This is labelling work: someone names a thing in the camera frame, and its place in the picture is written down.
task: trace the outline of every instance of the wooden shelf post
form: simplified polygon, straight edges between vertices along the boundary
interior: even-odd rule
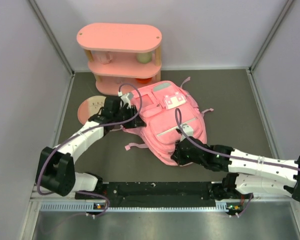
[[[94,61],[94,57],[92,56],[92,52],[90,50],[84,49],[84,53],[85,53],[86,57],[88,58],[89,62]]]
[[[154,51],[154,56],[155,56],[155,65],[160,66],[161,65],[161,45],[159,45],[155,51]],[[158,72],[158,74],[155,76],[155,79],[157,81],[161,80],[161,70]]]
[[[95,77],[95,80],[97,82],[101,82],[102,81],[102,79],[101,79],[101,77],[99,75],[95,74],[94,77]]]

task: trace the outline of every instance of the pink shelf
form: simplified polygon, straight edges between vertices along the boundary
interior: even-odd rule
[[[83,27],[76,40],[86,50],[147,53],[160,45],[162,34],[150,25],[97,22]]]
[[[109,64],[101,64],[94,55],[94,61],[88,62],[91,72],[99,76],[147,79],[155,76],[161,68],[161,65],[155,65],[155,55],[152,56],[151,62],[143,64],[137,61],[135,53],[112,52],[111,54],[113,59]]]
[[[96,81],[95,86],[100,93],[105,95],[118,95],[118,88],[123,83],[133,84],[139,89],[158,82],[155,77],[146,84],[139,83],[134,78],[102,76],[101,79],[101,81]],[[134,88],[129,85],[125,85],[121,90],[123,94],[126,94],[133,91]]]

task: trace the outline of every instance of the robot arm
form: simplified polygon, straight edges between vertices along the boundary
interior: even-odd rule
[[[61,145],[44,148],[40,155],[36,183],[40,182],[40,186],[61,196],[76,191],[93,191],[98,184],[102,185],[102,178],[96,175],[75,172],[75,162],[94,142],[113,129],[114,124],[111,123],[124,122],[136,115],[137,109],[130,103],[132,97],[131,93],[121,97],[106,97],[100,114],[91,116],[79,131]],[[145,123],[137,116],[123,126],[129,129],[145,126]]]
[[[214,172],[228,172],[232,180],[230,184],[229,181],[224,181],[223,188],[231,188],[242,195],[279,194],[300,202],[300,157],[298,160],[273,159],[248,154],[228,146],[208,146],[192,136],[189,138],[211,152],[229,157],[206,152],[185,138],[176,144],[175,152],[171,157],[180,165],[193,162]]]

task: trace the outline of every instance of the dark gray mat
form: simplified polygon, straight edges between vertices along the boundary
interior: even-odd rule
[[[191,77],[184,89],[198,102],[200,110],[213,108],[205,115],[208,144],[221,144],[251,154],[271,156],[269,144],[258,113],[246,70],[162,71],[161,78],[180,85]],[[79,105],[89,97],[100,95],[91,73],[77,73],[60,134],[64,141],[82,125],[78,121]],[[192,164],[186,167],[164,165],[148,149],[125,150],[130,142],[142,143],[132,134],[110,132],[93,144],[76,162],[78,172],[91,172],[106,182],[181,182],[220,181],[224,172],[212,172]]]

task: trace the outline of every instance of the backpack pocket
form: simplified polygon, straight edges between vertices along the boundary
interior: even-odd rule
[[[202,121],[197,117],[198,114],[188,103],[178,108],[181,110],[182,124],[187,124],[193,129],[194,137],[199,136],[204,126]],[[173,144],[173,149],[175,142],[181,138],[181,134],[176,130],[178,125],[175,118],[175,108],[152,117],[149,121],[149,127],[157,141],[165,145]]]
[[[161,107],[159,101],[155,98],[151,91],[144,91],[141,93],[142,97],[142,109],[140,112],[140,117],[145,120],[153,115],[160,113],[163,108]],[[137,109],[140,107],[140,98],[135,96],[131,103],[136,106]]]

